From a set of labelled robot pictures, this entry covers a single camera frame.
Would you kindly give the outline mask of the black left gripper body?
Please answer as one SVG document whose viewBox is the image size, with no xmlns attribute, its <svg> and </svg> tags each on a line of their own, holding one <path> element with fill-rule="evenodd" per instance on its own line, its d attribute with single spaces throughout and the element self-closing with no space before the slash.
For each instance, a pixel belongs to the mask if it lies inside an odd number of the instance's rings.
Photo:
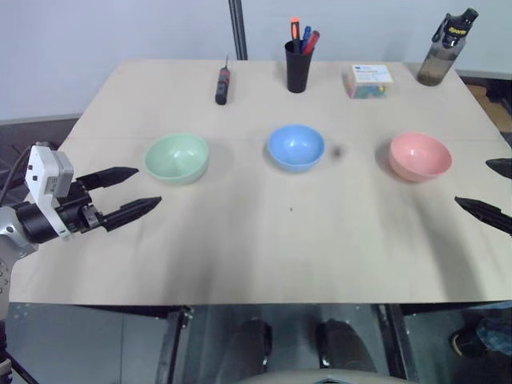
<svg viewBox="0 0 512 384">
<path fill-rule="evenodd" d="M 67 196 L 58 198 L 56 211 L 71 233 L 85 233 L 102 225 L 102 214 L 90 196 L 90 191 L 99 187 L 97 182 L 79 179 L 71 183 Z"/>
</svg>

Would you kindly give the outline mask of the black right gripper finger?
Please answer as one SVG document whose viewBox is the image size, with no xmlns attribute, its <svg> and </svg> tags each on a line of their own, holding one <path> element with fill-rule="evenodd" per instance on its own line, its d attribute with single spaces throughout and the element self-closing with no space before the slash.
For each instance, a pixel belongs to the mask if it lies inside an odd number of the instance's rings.
<svg viewBox="0 0 512 384">
<path fill-rule="evenodd" d="M 501 176 L 512 179 L 512 159 L 511 158 L 495 158 L 485 161 L 485 164 L 494 172 Z"/>
<path fill-rule="evenodd" d="M 511 216 L 504 214 L 496 206 L 471 198 L 455 197 L 454 200 L 480 222 L 511 235 Z"/>
</svg>

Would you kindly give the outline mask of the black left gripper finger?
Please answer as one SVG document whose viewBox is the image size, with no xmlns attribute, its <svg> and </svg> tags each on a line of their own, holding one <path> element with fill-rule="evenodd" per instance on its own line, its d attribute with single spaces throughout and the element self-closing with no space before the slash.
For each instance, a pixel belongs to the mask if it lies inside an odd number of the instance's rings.
<svg viewBox="0 0 512 384">
<path fill-rule="evenodd" d="M 140 198 L 127 203 L 110 214 L 101 214 L 100 225 L 107 231 L 115 230 L 148 214 L 161 200 L 161 197 Z"/>
<path fill-rule="evenodd" d="M 116 166 L 76 178 L 87 190 L 107 188 L 124 182 L 138 172 L 137 168 Z"/>
</svg>

